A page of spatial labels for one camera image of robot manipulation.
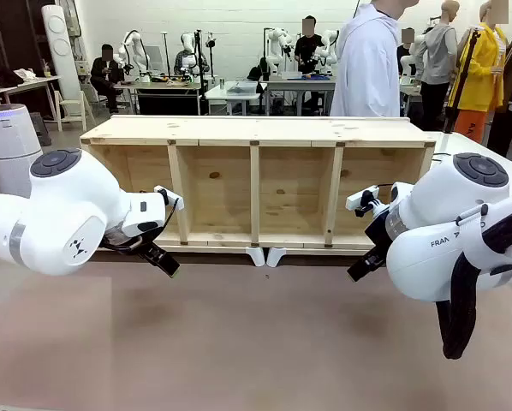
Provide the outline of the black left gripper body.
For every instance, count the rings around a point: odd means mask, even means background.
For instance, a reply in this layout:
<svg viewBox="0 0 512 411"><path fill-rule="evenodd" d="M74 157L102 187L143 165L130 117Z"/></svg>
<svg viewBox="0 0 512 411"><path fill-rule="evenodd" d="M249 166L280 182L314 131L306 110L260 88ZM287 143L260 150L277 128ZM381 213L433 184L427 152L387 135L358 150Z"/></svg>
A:
<svg viewBox="0 0 512 411"><path fill-rule="evenodd" d="M124 255L155 257L156 251L153 244L155 238L155 229L143 232L135 237L126 237L123 233L108 234L103 237L99 247Z"/></svg>

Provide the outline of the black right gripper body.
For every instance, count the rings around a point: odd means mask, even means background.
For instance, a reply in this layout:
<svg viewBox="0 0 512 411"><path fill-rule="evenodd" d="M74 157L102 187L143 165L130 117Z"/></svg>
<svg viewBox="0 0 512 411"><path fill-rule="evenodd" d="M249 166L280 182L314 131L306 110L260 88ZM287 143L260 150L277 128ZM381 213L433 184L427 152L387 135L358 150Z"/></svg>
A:
<svg viewBox="0 0 512 411"><path fill-rule="evenodd" d="M385 258L392 244L386 230L386 219L390 213L388 205L381 205L373 210L372 222L365 230L366 236L372 241L374 247L366 253L367 258Z"/></svg>

